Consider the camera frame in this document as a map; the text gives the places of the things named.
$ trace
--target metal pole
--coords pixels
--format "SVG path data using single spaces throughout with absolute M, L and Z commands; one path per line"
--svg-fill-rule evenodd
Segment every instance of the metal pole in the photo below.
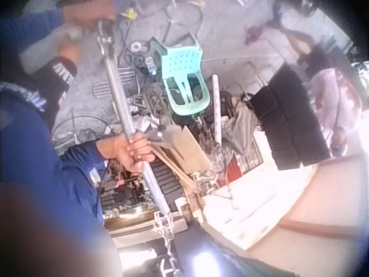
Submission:
M 127 138 L 129 138 L 135 133 L 135 128 L 127 102 L 127 97 L 119 78 L 118 67 L 116 65 L 116 55 L 114 53 L 114 49 L 109 48 L 113 46 L 114 41 L 113 38 L 106 37 L 102 21 L 98 23 L 98 27 L 100 37 L 99 43 L 101 51 L 104 55 L 104 64 L 111 87 L 111 94 L 113 96 L 119 118 L 121 119 L 123 131 L 126 134 Z M 154 200 L 158 209 L 161 211 L 162 214 L 169 214 L 170 208 L 168 206 L 168 203 L 160 190 L 159 184 L 156 181 L 156 178 L 154 176 L 154 173 L 152 172 L 149 163 L 147 162 L 145 162 L 145 169 L 142 175 L 144 177 L 145 186 L 149 189 L 152 199 Z

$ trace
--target green plastic chair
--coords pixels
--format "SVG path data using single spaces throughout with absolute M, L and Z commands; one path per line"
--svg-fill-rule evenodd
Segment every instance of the green plastic chair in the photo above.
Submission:
M 174 112 L 179 115 L 192 115 L 206 109 L 210 103 L 209 90 L 201 74 L 200 63 L 202 50 L 195 37 L 188 35 L 195 41 L 193 46 L 166 47 L 156 38 L 150 40 L 150 46 L 157 51 L 161 61 L 161 74 L 167 91 L 169 103 Z M 198 79 L 201 90 L 200 99 L 194 99 L 189 77 Z M 180 94 L 182 100 L 176 102 L 172 93 Z

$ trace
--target concrete floor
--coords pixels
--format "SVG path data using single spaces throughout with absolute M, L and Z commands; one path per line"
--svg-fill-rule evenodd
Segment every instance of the concrete floor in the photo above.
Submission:
M 117 0 L 119 10 L 124 10 L 125 1 Z M 164 36 L 168 24 L 168 18 L 163 7 L 169 1 L 141 0 L 145 11 L 157 10 L 154 15 L 147 18 L 138 17 L 131 28 L 128 42 L 135 40 L 148 40 L 152 36 L 161 39 Z M 283 63 L 279 54 L 264 40 L 245 46 L 245 28 L 260 25 L 272 18 L 272 0 L 249 0 L 245 7 L 240 6 L 235 0 L 206 1 L 202 9 L 204 20 L 198 31 L 198 41 L 204 51 L 202 72 L 205 78 L 211 74 L 218 74 L 220 87 L 237 95 L 241 93 L 237 82 L 244 90 L 256 92 L 258 84 L 255 83 L 255 74 L 246 65 L 252 61 L 262 71 L 268 80 L 273 72 Z M 25 12 L 35 12 L 44 9 L 52 9 L 53 1 L 31 0 L 25 8 Z M 191 24 L 198 20 L 197 8 L 188 4 L 179 3 L 174 13 L 174 19 L 183 24 Z M 316 41 L 326 40 L 335 36 L 338 45 L 343 47 L 348 42 L 348 37 L 321 11 L 317 11 L 312 17 L 304 18 L 296 10 L 285 7 L 283 23 L 288 28 L 306 31 Z M 56 29 L 49 37 L 30 46 L 21 57 L 27 72 L 34 72 L 57 54 L 57 43 L 71 26 L 63 26 Z M 173 42 L 188 31 L 196 33 L 199 24 L 191 27 L 183 27 L 174 24 L 169 32 L 167 42 Z M 262 35 L 276 45 L 278 50 L 289 62 L 295 62 L 297 55 L 290 48 L 288 41 L 279 31 L 266 29 Z M 97 47 L 97 34 L 91 33 L 82 40 L 82 57 L 78 65 L 78 75 L 72 84 L 61 110 L 57 117 L 57 123 L 70 118 L 70 110 L 74 108 L 74 115 L 91 114 L 104 118 L 109 123 L 116 121 L 116 115 L 111 106 L 112 99 L 95 98 L 92 94 L 94 83 L 106 80 L 106 74 L 101 62 L 101 53 Z M 121 35 L 116 32 L 116 49 L 121 47 Z M 101 131 L 102 123 L 91 119 L 76 120 L 78 128 L 93 128 Z M 71 130 L 71 123 L 66 123 L 57 131 L 65 133 Z

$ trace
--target white pipe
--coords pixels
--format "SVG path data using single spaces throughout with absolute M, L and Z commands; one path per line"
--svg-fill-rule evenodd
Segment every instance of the white pipe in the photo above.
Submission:
M 218 75 L 213 75 L 213 103 L 214 103 L 214 135 L 215 141 L 221 145 L 221 114 Z

